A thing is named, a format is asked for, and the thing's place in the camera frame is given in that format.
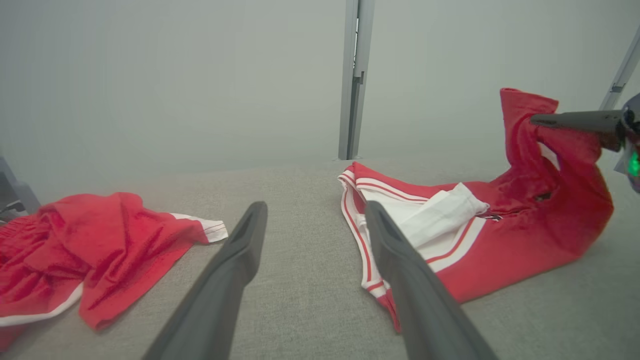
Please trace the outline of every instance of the metal frame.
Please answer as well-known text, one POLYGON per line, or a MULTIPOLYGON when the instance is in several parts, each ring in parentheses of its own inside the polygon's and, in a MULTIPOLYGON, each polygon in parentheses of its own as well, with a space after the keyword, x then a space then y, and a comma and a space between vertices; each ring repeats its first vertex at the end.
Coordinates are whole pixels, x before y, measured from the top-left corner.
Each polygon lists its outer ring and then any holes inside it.
POLYGON ((344 20, 344 59, 342 62, 342 105, 340 107, 340 141, 338 159, 348 159, 349 123, 351 118, 351 89, 353 85, 353 57, 356 47, 356 21, 358 18, 358 0, 346 1, 344 20))
POLYGON ((631 41, 631 45, 629 45, 627 54, 622 60, 622 64, 620 65, 615 78, 613 78, 613 82, 609 87, 607 95, 605 95, 604 100, 600 105, 600 110, 612 110, 616 106, 622 90, 624 90, 625 85, 631 78, 631 74, 633 74, 636 65, 638 64, 638 60, 640 60, 640 26, 636 31, 633 41, 631 41))
POLYGON ((29 187, 29 185, 23 183, 22 181, 19 181, 15 177, 15 175, 11 171, 11 168, 9 167, 9 164, 6 162, 4 157, 0 156, 0 175, 3 174, 9 182, 9 185, 11 185, 13 192, 16 194, 18 199, 20 199, 22 205, 24 205, 24 207, 26 208, 27 212, 29 214, 35 214, 40 207, 38 198, 36 198, 36 195, 33 193, 33 190, 29 187))
POLYGON ((374 7, 375 0, 347 0, 338 146, 340 160, 350 160, 358 155, 374 7))

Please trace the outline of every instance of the gray wall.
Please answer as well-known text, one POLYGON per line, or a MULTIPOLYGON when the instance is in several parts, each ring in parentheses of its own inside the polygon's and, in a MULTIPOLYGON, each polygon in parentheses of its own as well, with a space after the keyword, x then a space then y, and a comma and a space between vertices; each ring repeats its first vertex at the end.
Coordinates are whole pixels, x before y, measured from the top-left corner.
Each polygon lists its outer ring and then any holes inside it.
POLYGON ((359 155, 502 156, 500 88, 597 110, 638 25, 638 0, 378 1, 359 155))
POLYGON ((0 143, 40 200, 337 155, 344 2, 0 0, 0 143))

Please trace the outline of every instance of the red clothing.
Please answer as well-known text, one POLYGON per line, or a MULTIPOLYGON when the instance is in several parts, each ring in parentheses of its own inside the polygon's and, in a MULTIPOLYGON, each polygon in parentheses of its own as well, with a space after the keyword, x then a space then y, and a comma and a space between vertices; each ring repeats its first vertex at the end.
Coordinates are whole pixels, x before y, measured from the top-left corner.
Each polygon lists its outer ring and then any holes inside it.
POLYGON ((0 349, 80 296, 85 322, 107 327, 192 244, 227 235, 222 222, 186 217, 131 193, 75 195, 0 227, 0 349))
MULTIPOLYGON (((500 91, 500 97, 511 168, 489 183, 464 183, 473 196, 489 204, 489 210, 462 225, 447 252, 423 256, 460 302, 580 258, 613 212, 596 166, 600 157, 596 135, 529 122, 535 113, 555 112, 555 100, 508 88, 500 91), (552 154, 545 157, 549 149, 552 154)), ((399 330, 392 290, 375 267, 365 227, 358 225, 363 222, 366 192, 425 204, 456 184, 407 184, 359 163, 339 179, 345 187, 342 210, 362 253, 362 286, 391 312, 399 330)))

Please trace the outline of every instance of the green light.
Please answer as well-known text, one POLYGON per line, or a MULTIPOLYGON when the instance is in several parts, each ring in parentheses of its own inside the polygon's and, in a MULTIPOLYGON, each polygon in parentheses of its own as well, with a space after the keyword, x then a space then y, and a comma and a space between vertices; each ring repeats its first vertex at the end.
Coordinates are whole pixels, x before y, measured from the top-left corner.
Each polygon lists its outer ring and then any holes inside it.
POLYGON ((628 172, 632 176, 638 176, 638 173, 640 173, 640 161, 638 161, 638 153, 636 151, 634 151, 631 159, 629 159, 628 172))

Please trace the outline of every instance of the gray cloth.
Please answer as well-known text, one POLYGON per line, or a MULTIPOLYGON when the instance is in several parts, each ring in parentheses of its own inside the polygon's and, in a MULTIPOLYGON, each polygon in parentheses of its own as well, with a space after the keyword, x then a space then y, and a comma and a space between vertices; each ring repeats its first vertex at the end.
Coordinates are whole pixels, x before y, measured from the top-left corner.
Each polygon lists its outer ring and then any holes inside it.
MULTIPOLYGON (((478 153, 363 160, 415 184, 488 181, 504 158, 478 153)), ((269 206, 257 276, 245 289, 231 358, 404 358, 390 316, 360 287, 362 264, 336 180, 348 161, 191 174, 132 184, 148 208, 224 220, 255 200, 269 206)), ((463 306, 501 359, 638 359, 640 199, 605 171, 616 205, 578 262, 463 306)), ((221 245, 195 245, 130 310, 97 334, 77 306, 30 328, 3 359, 136 359, 221 245)))

